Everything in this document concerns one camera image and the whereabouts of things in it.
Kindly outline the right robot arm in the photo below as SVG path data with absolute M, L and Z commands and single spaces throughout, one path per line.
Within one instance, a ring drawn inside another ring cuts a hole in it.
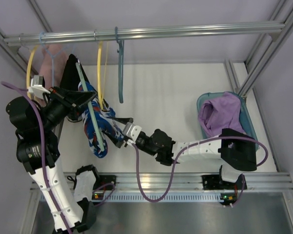
M 165 166 L 187 161 L 218 161 L 221 180 L 235 183 L 243 172 L 257 169 L 256 141 L 231 128 L 220 135 L 201 141 L 174 141 L 165 132 L 156 129 L 148 136 L 132 118 L 111 117 L 111 124 L 101 132 L 118 148 L 135 145 L 138 151 L 155 157 Z

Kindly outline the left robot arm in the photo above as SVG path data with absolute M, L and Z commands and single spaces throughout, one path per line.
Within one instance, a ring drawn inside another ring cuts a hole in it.
M 16 156 L 42 192 L 54 219 L 55 234 L 85 232 L 96 222 L 92 202 L 94 185 L 99 179 L 93 165 L 82 166 L 67 184 L 63 173 L 58 138 L 54 128 L 67 115 L 79 116 L 95 97 L 95 91 L 69 91 L 59 87 L 43 91 L 48 99 L 45 107 L 31 100 L 24 91 L 10 85 L 21 94 L 6 106 L 10 122 L 16 127 Z

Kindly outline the mint green plastic hanger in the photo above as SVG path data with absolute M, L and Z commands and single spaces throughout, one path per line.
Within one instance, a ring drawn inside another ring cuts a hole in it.
M 78 90 L 82 92 L 88 92 L 87 83 L 84 78 L 80 61 L 78 60 L 75 65 L 80 78 Z M 92 105 L 92 100 L 93 98 L 91 97 L 90 101 L 87 103 L 87 109 L 83 113 L 85 133 L 89 140 L 89 143 L 91 144 L 91 147 L 93 147 L 93 149 L 96 149 L 97 152 L 103 153 L 105 150 L 105 145 L 101 132 L 99 130 L 98 122 Z

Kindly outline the blue red white patterned trousers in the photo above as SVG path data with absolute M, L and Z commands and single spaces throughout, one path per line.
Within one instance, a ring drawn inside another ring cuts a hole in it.
M 101 135 L 102 135 L 102 138 L 103 138 L 103 141 L 104 141 L 105 150 L 104 150 L 103 153 L 99 153 L 99 152 L 96 151 L 96 149 L 93 149 L 93 147 L 91 147 L 90 143 L 89 143 L 89 147 L 90 147 L 91 152 L 96 157 L 103 158 L 108 153 L 108 143 L 106 141 L 106 138 L 108 138 L 108 137 L 103 133 L 103 131 L 111 132 L 111 131 L 114 130 L 114 131 L 119 131 L 119 132 L 122 133 L 122 130 L 119 128 L 119 126 L 117 125 L 116 121 L 111 119 L 112 117 L 116 117 L 116 113 L 113 110 L 113 108 L 111 108 L 108 105 L 108 103 L 106 101 L 104 101 L 105 108 L 103 110 L 100 109 L 98 96 L 95 96 L 93 98 L 92 105 L 93 105 L 95 116 L 96 116 L 96 119 L 97 119 L 97 122 L 98 122 L 99 130 L 101 132 Z

